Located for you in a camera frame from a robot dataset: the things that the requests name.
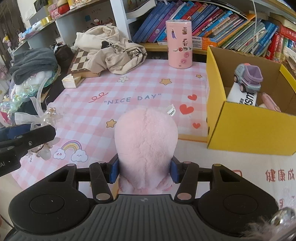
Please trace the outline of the pearl flower hair accessory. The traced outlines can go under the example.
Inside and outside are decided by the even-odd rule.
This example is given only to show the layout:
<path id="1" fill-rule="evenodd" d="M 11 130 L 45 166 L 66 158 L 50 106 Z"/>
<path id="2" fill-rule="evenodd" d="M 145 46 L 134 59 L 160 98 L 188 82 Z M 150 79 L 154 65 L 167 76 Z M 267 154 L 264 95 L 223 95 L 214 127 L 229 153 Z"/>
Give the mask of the pearl flower hair accessory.
<path id="1" fill-rule="evenodd" d="M 37 115 L 16 112 L 15 123 L 17 125 L 30 124 L 31 131 L 41 128 L 43 126 L 52 126 L 53 128 L 55 128 L 57 121 L 62 118 L 62 115 L 58 114 L 56 109 L 53 107 L 49 107 L 45 111 L 43 111 L 42 109 L 41 94 L 45 83 L 46 80 L 44 80 L 40 84 L 37 96 L 33 96 L 30 98 Z M 54 137 L 53 140 L 50 140 L 44 144 L 37 144 L 36 147 L 29 149 L 28 155 L 30 156 L 30 158 L 32 158 L 33 154 L 35 154 L 36 157 L 42 158 L 43 160 L 47 161 L 51 158 L 51 148 L 59 141 L 60 138 Z"/>

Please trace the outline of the pink plush pig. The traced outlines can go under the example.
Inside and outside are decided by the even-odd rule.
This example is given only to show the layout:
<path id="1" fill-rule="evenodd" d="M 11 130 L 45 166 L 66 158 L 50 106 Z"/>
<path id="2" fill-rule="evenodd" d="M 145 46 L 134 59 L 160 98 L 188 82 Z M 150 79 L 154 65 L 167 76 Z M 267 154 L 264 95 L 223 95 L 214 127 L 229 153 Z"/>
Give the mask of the pink plush pig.
<path id="1" fill-rule="evenodd" d="M 178 142 L 171 115 L 156 108 L 129 110 L 115 125 L 114 141 L 122 193 L 162 194 L 171 189 L 170 164 Z"/>

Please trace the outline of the white orange toothpaste box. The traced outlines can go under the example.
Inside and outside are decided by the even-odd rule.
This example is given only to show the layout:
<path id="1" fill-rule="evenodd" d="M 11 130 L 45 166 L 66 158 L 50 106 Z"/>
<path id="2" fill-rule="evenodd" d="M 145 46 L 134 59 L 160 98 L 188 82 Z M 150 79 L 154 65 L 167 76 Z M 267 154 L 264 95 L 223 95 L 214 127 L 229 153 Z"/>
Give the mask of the white orange toothpaste box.
<path id="1" fill-rule="evenodd" d="M 256 106 L 257 92 L 241 92 L 240 85 L 234 82 L 227 96 L 227 101 Z"/>

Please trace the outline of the small pink stapler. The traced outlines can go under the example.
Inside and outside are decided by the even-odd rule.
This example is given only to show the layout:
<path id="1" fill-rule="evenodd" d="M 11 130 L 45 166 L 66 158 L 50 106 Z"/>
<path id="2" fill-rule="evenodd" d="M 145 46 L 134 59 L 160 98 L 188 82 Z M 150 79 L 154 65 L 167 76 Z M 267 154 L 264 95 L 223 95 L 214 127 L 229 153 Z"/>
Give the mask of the small pink stapler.
<path id="1" fill-rule="evenodd" d="M 279 106 L 274 102 L 274 100 L 267 93 L 263 92 L 261 99 L 267 109 L 274 110 L 281 113 Z"/>

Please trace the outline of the blue purple toy truck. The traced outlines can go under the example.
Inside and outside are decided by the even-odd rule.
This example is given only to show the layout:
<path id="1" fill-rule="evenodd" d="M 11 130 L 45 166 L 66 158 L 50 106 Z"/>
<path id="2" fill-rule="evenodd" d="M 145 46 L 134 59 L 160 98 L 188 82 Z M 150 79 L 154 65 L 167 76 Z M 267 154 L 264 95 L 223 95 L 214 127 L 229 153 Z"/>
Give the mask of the blue purple toy truck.
<path id="1" fill-rule="evenodd" d="M 242 63 L 235 68 L 233 79 L 241 92 L 255 93 L 261 89 L 263 76 L 258 66 Z"/>

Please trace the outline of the iridescent plastic bag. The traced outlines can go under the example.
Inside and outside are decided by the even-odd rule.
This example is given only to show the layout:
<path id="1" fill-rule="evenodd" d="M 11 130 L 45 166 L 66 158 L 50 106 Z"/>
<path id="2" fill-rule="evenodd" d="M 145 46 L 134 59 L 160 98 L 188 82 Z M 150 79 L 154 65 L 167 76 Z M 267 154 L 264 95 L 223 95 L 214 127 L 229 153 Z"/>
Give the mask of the iridescent plastic bag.
<path id="1" fill-rule="evenodd" d="M 44 85 L 44 88 L 46 88 L 56 79 L 57 77 L 52 75 L 51 71 L 42 71 L 29 77 L 21 85 L 13 83 L 13 87 L 8 97 L 4 98 L 1 102 L 1 116 L 4 119 L 4 122 L 8 125 L 12 125 L 14 123 L 14 113 L 18 111 L 22 104 L 28 101 L 30 102 L 31 97 L 37 96 L 41 83 L 46 80 Z"/>

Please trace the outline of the yellow cardboard box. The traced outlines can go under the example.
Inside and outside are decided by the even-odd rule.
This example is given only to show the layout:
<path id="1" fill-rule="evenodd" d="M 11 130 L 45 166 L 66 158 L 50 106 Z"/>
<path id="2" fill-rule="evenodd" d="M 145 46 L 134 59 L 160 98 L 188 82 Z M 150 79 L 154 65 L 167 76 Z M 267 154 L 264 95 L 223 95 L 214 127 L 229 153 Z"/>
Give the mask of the yellow cardboard box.
<path id="1" fill-rule="evenodd" d="M 263 82 L 252 94 L 234 82 L 239 66 L 257 66 Z M 208 47 L 208 148 L 244 153 L 295 154 L 295 78 L 280 63 Z"/>

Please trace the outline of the grey folded clothing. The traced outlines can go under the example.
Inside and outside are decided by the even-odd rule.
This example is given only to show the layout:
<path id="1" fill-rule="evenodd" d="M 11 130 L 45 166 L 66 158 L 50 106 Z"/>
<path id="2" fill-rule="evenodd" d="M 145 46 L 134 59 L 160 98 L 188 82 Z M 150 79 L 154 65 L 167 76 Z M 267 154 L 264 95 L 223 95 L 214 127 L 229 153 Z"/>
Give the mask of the grey folded clothing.
<path id="1" fill-rule="evenodd" d="M 10 68 L 12 79 L 16 85 L 21 85 L 30 76 L 41 71 L 54 71 L 58 62 L 49 48 L 37 48 L 15 55 Z"/>

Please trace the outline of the white paper box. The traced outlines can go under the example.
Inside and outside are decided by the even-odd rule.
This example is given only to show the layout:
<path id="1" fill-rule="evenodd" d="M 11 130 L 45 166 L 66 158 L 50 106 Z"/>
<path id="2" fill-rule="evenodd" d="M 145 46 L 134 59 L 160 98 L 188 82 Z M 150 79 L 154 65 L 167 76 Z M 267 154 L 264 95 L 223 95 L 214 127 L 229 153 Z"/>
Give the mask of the white paper box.
<path id="1" fill-rule="evenodd" d="M 64 88 L 77 88 L 83 81 L 84 78 L 81 76 L 74 77 L 72 74 L 69 74 L 62 79 L 62 84 Z"/>

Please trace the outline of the wooden chess board box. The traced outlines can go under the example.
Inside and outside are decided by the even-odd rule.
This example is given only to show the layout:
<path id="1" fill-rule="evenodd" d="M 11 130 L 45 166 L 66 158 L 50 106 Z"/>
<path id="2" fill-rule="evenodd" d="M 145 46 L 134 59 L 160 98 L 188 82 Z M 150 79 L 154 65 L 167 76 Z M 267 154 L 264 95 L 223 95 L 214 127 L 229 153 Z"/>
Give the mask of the wooden chess board box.
<path id="1" fill-rule="evenodd" d="M 72 62 L 68 69 L 67 74 L 71 74 L 74 78 L 99 77 L 100 73 L 93 73 L 86 68 L 86 65 L 88 63 L 87 55 L 88 55 L 88 52 L 78 49 L 75 52 L 74 58 L 72 59 Z"/>

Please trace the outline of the beige cloth bag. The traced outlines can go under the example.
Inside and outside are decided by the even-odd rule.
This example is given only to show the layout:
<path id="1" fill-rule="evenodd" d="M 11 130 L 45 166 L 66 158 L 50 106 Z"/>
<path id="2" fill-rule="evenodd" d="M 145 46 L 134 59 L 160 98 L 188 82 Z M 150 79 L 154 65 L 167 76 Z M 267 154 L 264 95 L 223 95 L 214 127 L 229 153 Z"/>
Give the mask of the beige cloth bag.
<path id="1" fill-rule="evenodd" d="M 76 33 L 75 48 L 88 53 L 85 68 L 92 73 L 109 70 L 124 75 L 140 66 L 147 57 L 146 49 L 123 37 L 116 26 L 97 26 Z"/>

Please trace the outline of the pink cylindrical container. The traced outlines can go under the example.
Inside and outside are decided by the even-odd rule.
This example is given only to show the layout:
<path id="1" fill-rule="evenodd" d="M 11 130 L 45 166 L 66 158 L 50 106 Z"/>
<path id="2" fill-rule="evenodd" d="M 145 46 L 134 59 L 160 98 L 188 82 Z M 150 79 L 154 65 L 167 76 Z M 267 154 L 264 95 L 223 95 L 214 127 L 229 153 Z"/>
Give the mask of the pink cylindrical container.
<path id="1" fill-rule="evenodd" d="M 169 65 L 177 69 L 190 68 L 193 59 L 192 22 L 167 20 L 166 38 Z"/>

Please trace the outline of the white bookshelf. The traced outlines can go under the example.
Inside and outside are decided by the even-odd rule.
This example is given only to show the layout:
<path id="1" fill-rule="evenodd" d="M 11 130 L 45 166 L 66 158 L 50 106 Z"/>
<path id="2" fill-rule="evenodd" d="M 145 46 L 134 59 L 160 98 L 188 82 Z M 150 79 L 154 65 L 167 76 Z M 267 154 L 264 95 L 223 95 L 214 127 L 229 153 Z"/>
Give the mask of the white bookshelf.
<path id="1" fill-rule="evenodd" d="M 107 1 L 95 10 L 97 5 L 98 1 L 35 1 L 35 13 L 27 16 L 30 25 L 18 40 L 29 41 L 53 24 L 53 32 L 35 46 L 47 47 L 56 36 L 74 46 L 77 32 L 116 26 L 134 43 L 159 49 L 167 44 L 167 20 L 189 20 L 193 49 L 220 47 L 276 62 L 283 60 L 285 49 L 295 50 L 295 24 L 275 13 L 266 20 L 253 11 L 245 14 L 225 1 Z"/>

